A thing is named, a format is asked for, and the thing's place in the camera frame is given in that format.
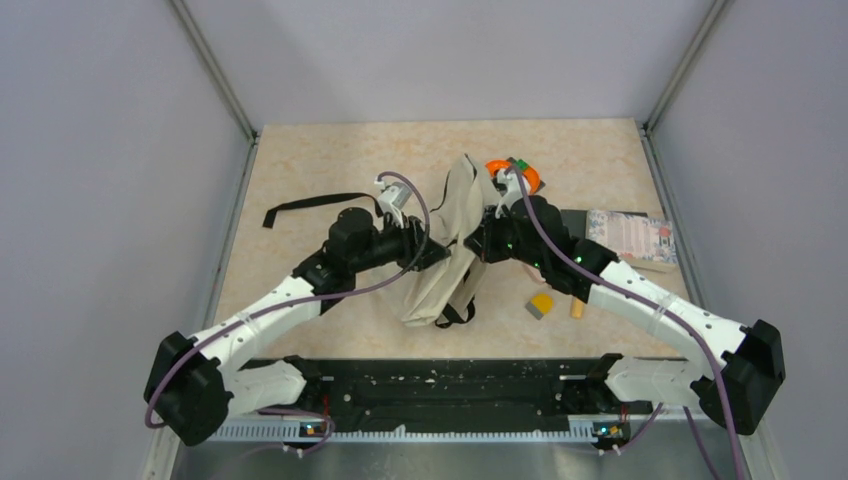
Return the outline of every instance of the white wall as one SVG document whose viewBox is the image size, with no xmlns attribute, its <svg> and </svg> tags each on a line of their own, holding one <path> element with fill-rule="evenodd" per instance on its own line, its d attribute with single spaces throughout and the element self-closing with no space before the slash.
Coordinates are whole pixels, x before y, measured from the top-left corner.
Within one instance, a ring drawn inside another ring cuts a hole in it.
<svg viewBox="0 0 848 480">
<path fill-rule="evenodd" d="M 246 148 L 165 2 L 0 2 L 0 478 L 139 474 Z"/>
<path fill-rule="evenodd" d="M 251 120 L 645 119 L 710 0 L 189 0 Z"/>
<path fill-rule="evenodd" d="M 780 328 L 792 478 L 848 478 L 848 4 L 736 2 L 658 133 L 718 313 Z"/>
</svg>

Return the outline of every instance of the yellow sponge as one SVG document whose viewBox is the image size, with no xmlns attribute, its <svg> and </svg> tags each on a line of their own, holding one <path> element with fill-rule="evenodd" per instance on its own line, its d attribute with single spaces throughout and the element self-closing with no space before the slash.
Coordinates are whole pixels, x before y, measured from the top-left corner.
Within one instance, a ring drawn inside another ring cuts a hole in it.
<svg viewBox="0 0 848 480">
<path fill-rule="evenodd" d="M 524 308 L 530 312 L 530 315 L 536 320 L 541 320 L 542 317 L 545 316 L 546 313 L 550 312 L 552 308 L 554 308 L 554 299 L 551 298 L 550 295 L 540 293 L 535 297 L 531 298 L 527 305 L 524 305 Z"/>
</svg>

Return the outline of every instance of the beige marble tabletop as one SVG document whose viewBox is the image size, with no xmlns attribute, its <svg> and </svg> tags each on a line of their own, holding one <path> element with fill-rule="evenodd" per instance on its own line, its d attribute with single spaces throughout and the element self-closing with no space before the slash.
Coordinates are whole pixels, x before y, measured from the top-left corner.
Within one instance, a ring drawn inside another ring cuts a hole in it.
<svg viewBox="0 0 848 480">
<path fill-rule="evenodd" d="M 342 208 L 373 205 L 366 199 L 284 212 L 272 230 L 262 228 L 269 208 L 328 193 L 373 194 L 374 176 L 383 170 L 409 177 L 432 208 L 441 200 L 445 174 L 464 153 L 481 162 L 509 156 L 527 160 L 548 184 L 542 194 L 560 208 L 662 216 L 632 119 L 269 125 L 261 135 L 215 321 L 266 294 L 316 251 Z M 414 200 L 405 208 L 420 217 L 417 209 Z M 686 297 L 679 271 L 645 275 Z M 360 275 L 357 286 L 370 281 Z M 555 306 L 536 320 L 524 304 L 540 292 L 550 293 Z M 517 262 L 503 262 L 487 271 L 477 295 L 477 316 L 467 325 L 406 327 L 392 318 L 380 294 L 372 293 L 346 299 L 295 327 L 264 356 L 678 356 L 627 320 L 597 308 L 587 306 L 582 319 L 573 319 L 570 303 L 571 297 L 531 281 Z"/>
</svg>

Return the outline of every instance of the table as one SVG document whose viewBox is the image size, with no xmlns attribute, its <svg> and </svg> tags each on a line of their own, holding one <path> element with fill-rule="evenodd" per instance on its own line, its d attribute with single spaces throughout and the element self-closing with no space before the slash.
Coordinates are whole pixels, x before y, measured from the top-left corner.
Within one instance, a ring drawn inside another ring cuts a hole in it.
<svg viewBox="0 0 848 480">
<path fill-rule="evenodd" d="M 283 212 L 271 230 L 262 228 L 269 208 L 328 193 L 376 194 L 374 177 L 384 170 L 409 177 L 432 208 L 442 198 L 445 175 L 462 154 L 481 162 L 520 157 L 540 172 L 548 184 L 541 193 L 560 208 L 663 215 L 632 119 L 269 125 L 260 138 L 216 323 L 266 294 L 316 251 L 342 208 L 373 205 L 365 199 Z M 411 214 L 418 208 L 414 203 L 406 207 Z M 406 327 L 376 292 L 346 299 L 324 316 L 295 327 L 263 356 L 679 356 L 627 320 L 592 306 L 586 307 L 582 319 L 571 318 L 571 297 L 534 283 L 517 262 L 492 265 L 488 272 L 475 302 L 477 317 L 466 325 Z M 645 276 L 687 298 L 679 271 Z M 357 286 L 369 282 L 363 274 Z M 536 320 L 524 304 L 543 291 L 551 293 L 555 306 Z"/>
</svg>

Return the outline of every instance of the white gear rack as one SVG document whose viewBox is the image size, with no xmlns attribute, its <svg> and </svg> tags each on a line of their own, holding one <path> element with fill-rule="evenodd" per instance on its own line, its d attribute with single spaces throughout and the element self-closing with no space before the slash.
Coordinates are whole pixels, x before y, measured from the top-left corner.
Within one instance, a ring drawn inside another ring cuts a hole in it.
<svg viewBox="0 0 848 480">
<path fill-rule="evenodd" d="M 301 437 L 300 427 L 306 420 L 267 418 L 235 418 L 227 420 L 209 437 L 209 442 L 288 442 L 315 443 L 321 437 Z M 418 433 L 407 432 L 401 425 L 391 432 L 341 432 L 330 438 L 333 443 L 593 443 L 593 424 L 589 420 L 572 420 L 568 431 Z"/>
</svg>

